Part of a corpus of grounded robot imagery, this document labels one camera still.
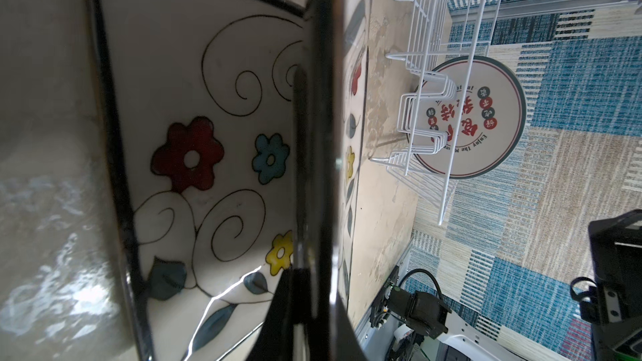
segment leaf pattern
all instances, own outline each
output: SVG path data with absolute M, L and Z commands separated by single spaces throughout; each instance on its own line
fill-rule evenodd
M 351 113 L 349 118 L 349 123 L 347 125 L 346 133 L 349 138 L 354 137 L 354 133 L 357 131 L 357 121 L 354 118 L 354 115 Z
M 343 284 L 345 285 L 345 294 L 349 295 L 350 277 L 348 276 L 348 266 L 345 264 L 345 259 L 343 260 Z
M 203 325 L 198 328 L 197 334 L 194 336 L 192 351 L 196 351 L 205 346 L 205 344 L 214 340 L 214 337 L 221 333 L 221 330 L 223 330 L 230 320 L 236 306 L 237 304 L 229 304 L 227 307 L 214 312 L 203 322 Z
M 354 189 L 355 180 L 356 179 L 352 179 L 352 181 L 350 181 L 350 185 L 348 186 L 348 193 L 345 195 L 346 200 L 349 200 L 350 196 L 352 195 L 352 190 Z
M 352 236 L 352 206 L 348 211 L 348 235 Z
M 261 272 L 254 272 L 245 276 L 243 279 L 243 285 L 245 285 L 252 294 L 263 294 L 268 292 L 268 281 Z
M 149 296 L 166 301 L 181 292 L 185 287 L 188 271 L 181 261 L 165 261 L 154 258 L 149 272 Z

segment white dish rack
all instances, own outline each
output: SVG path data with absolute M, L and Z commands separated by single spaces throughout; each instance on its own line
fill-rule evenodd
M 437 222 L 441 225 L 444 221 L 446 205 L 456 186 L 456 180 L 450 178 L 454 151 L 450 151 L 449 163 L 445 173 L 431 172 L 419 162 L 417 159 L 419 155 L 429 156 L 436 154 L 439 150 L 442 150 L 447 143 L 446 132 L 417 127 L 420 108 L 419 102 L 421 100 L 455 99 L 463 101 L 465 90 L 457 92 L 456 83 L 451 80 L 450 77 L 432 70 L 437 66 L 437 60 L 440 56 L 468 56 L 467 73 L 464 81 L 461 82 L 461 86 L 467 87 L 472 69 L 472 55 L 488 55 L 500 9 L 499 4 L 502 0 L 498 0 L 487 39 L 479 39 L 479 29 L 482 25 L 482 16 L 484 15 L 484 7 L 486 5 L 486 0 L 480 0 L 479 9 L 476 13 L 472 29 L 472 39 L 470 41 L 464 41 L 466 26 L 470 23 L 468 14 L 472 0 L 468 0 L 466 17 L 461 29 L 461 38 L 457 42 L 445 43 L 441 41 L 448 0 L 397 1 L 411 2 L 413 5 L 412 22 L 408 36 L 408 49 L 406 52 L 388 53 L 386 57 L 404 61 L 406 69 L 419 77 L 418 86 L 422 88 L 418 89 L 417 92 L 403 93 L 399 102 L 397 131 L 407 134 L 408 146 L 403 150 L 392 151 L 389 157 L 374 157 L 370 160 L 385 165 L 389 173 L 438 209 Z M 429 88 L 424 87 L 426 83 L 430 83 Z M 451 148 L 455 148 L 457 144 L 457 135 L 461 127 L 462 109 L 463 107 L 460 107 L 456 114 L 456 124 Z M 414 140 L 416 136 L 432 138 L 432 145 L 415 145 Z

